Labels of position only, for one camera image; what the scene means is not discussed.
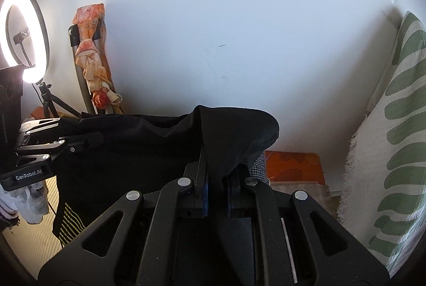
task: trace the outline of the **tripod stand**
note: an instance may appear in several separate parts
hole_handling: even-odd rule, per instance
[[[49,89],[52,87],[51,84],[46,84],[45,82],[42,82],[42,81],[39,81],[36,84],[38,85],[38,88],[40,89],[40,92],[41,92],[41,97],[43,98],[43,113],[44,113],[45,119],[50,118],[49,110],[52,112],[52,115],[54,118],[59,118],[59,114],[56,111],[55,105],[53,103],[56,103],[58,106],[64,108],[71,114],[75,115],[77,118],[81,118],[81,114],[79,112],[77,112],[74,108],[67,105],[59,97],[53,95],[50,92]]]

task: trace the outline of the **orange object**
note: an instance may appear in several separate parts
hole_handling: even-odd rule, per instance
[[[99,22],[101,22],[101,42],[99,49],[97,49],[92,37]],[[83,68],[83,76],[89,83],[90,91],[97,95],[93,103],[99,109],[106,109],[111,105],[114,113],[123,114],[120,108],[122,97],[115,92],[111,71],[105,55],[107,29],[105,27],[104,4],[98,3],[80,7],[77,9],[72,23],[78,25],[81,39],[80,45],[75,52],[75,63]]]
[[[63,116],[69,116],[71,118],[75,118],[75,116],[70,115],[69,113],[62,113],[59,110],[56,110],[59,118],[63,117]],[[49,110],[49,114],[51,118],[54,118],[54,116],[52,115],[52,112]],[[31,116],[36,119],[36,120],[42,120],[44,119],[44,111],[43,111],[43,107],[38,106],[36,109],[34,109],[34,111],[31,113]]]
[[[266,176],[272,182],[318,182],[325,185],[318,154],[267,150],[265,158]]]

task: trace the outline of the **black fabric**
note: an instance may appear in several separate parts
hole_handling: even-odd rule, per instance
[[[53,233],[63,227],[65,203],[85,226],[129,190],[143,194],[160,190],[181,177],[205,147],[212,193],[239,163],[251,167],[278,138],[278,123],[269,114],[242,108],[197,106],[180,117],[84,115],[62,118],[64,136],[93,131],[104,134],[102,146],[62,153],[53,163],[59,205]]]
[[[9,220],[0,214],[0,232],[3,232],[6,228],[12,228],[18,225],[19,217]]]

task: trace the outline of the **gray houndstooth fabric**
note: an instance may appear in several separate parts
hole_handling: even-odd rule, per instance
[[[253,166],[251,166],[249,172],[252,178],[256,178],[268,185],[270,184],[269,179],[266,177],[265,152],[262,152],[262,154],[260,154],[260,156],[254,162]]]

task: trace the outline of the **ring light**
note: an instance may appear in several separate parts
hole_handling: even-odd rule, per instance
[[[0,10],[0,46],[9,66],[17,66],[18,62],[12,54],[8,35],[8,19],[10,8],[15,5],[22,13],[34,49],[35,66],[26,68],[22,79],[28,83],[38,82],[46,73],[49,59],[49,45],[46,25],[36,0],[4,0]]]

